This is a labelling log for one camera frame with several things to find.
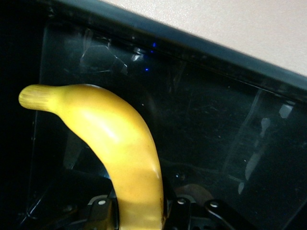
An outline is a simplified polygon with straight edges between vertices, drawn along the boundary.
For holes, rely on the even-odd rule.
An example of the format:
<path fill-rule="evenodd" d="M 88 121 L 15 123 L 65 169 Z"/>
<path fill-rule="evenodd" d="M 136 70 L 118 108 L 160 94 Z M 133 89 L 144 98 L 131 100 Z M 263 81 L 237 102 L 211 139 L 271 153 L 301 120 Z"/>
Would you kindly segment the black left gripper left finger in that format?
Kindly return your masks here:
<path fill-rule="evenodd" d="M 62 223 L 58 230 L 118 230 L 119 210 L 114 190 L 107 195 L 90 199 L 87 206 L 74 211 Z"/>

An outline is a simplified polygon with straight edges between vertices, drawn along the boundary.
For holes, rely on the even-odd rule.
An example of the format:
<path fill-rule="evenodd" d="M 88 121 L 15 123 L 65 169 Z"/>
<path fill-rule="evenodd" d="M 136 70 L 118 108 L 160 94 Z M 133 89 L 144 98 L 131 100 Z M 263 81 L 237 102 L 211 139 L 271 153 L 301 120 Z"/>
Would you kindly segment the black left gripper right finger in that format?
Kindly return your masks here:
<path fill-rule="evenodd" d="M 169 182 L 163 182 L 164 230 L 248 230 L 249 222 L 222 200 L 211 199 L 201 207 L 177 196 Z"/>

